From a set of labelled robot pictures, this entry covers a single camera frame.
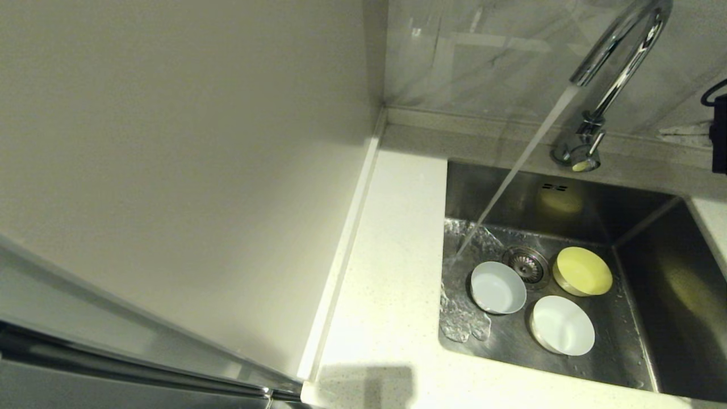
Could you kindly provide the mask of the chrome gooseneck faucet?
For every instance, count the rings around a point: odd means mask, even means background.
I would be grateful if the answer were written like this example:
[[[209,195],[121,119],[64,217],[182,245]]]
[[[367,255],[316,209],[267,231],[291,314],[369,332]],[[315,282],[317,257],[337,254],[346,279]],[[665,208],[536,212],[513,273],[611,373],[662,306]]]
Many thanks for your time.
[[[598,148],[607,134],[605,113],[621,95],[629,80],[654,49],[666,28],[674,0],[634,0],[613,22],[590,49],[578,68],[569,78],[572,85],[589,85],[615,54],[626,37],[639,25],[644,25],[636,37],[628,58],[611,80],[607,89],[592,111],[582,113],[582,123],[574,135],[556,145],[550,155],[558,165],[574,173],[588,173],[601,166]]]

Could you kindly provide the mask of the yellow bowl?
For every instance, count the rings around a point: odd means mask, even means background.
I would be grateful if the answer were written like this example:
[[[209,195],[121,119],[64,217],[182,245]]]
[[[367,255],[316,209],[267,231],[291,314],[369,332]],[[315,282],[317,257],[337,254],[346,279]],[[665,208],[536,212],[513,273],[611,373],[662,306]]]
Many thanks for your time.
[[[613,285],[607,263],[585,248],[561,249],[555,257],[553,277],[564,291],[579,297],[604,295]]]

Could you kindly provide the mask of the white bowl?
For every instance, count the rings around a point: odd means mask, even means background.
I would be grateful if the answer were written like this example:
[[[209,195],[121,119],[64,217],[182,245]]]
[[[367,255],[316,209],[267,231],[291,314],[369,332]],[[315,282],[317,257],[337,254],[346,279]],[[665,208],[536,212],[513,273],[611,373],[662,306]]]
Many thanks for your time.
[[[553,354],[584,356],[595,345],[595,328],[576,303],[548,295],[534,303],[529,329],[541,347]]]

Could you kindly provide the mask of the pale blue bowl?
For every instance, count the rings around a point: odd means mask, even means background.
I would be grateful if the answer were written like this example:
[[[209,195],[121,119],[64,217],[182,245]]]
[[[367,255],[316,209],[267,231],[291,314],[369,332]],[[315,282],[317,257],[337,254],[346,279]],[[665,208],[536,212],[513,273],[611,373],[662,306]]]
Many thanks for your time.
[[[489,314],[516,313],[527,300],[523,280],[502,262],[478,264],[470,274],[469,288],[475,305]]]

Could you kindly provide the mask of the stainless steel sink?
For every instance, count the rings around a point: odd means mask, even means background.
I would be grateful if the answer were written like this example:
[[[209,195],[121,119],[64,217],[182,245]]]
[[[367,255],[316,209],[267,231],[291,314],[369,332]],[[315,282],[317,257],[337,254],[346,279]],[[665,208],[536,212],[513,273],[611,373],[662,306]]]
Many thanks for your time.
[[[574,378],[727,406],[727,267],[720,266],[685,199],[551,174],[517,173],[478,224],[507,170],[447,164],[439,340],[452,352]],[[527,288],[524,308],[488,314],[471,298],[470,274],[532,248],[552,278]],[[564,248],[589,249],[613,274],[604,295],[579,297],[553,277]],[[593,349],[553,354],[529,329],[548,295],[578,304],[595,328]]]

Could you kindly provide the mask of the metal sink drain strainer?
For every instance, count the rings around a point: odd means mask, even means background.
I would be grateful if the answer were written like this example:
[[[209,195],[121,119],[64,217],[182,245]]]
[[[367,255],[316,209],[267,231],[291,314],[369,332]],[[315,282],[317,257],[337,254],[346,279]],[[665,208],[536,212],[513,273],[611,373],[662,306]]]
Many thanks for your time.
[[[552,274],[548,259],[535,249],[507,248],[501,262],[512,268],[530,291],[545,289],[550,284]]]

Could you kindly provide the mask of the white counter edge strip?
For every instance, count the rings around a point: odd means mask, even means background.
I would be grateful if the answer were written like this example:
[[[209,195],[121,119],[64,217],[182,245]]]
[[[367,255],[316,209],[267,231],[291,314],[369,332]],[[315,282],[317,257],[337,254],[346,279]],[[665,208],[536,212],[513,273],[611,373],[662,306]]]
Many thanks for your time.
[[[329,326],[335,315],[337,300],[347,272],[358,225],[361,220],[371,177],[377,161],[380,140],[388,122],[388,108],[380,108],[373,134],[367,139],[366,155],[359,173],[344,225],[335,248],[324,290],[317,305],[316,316],[312,321],[311,331],[307,337],[306,347],[298,367],[298,378],[311,381],[317,377],[320,358],[324,354],[325,342],[329,334]]]

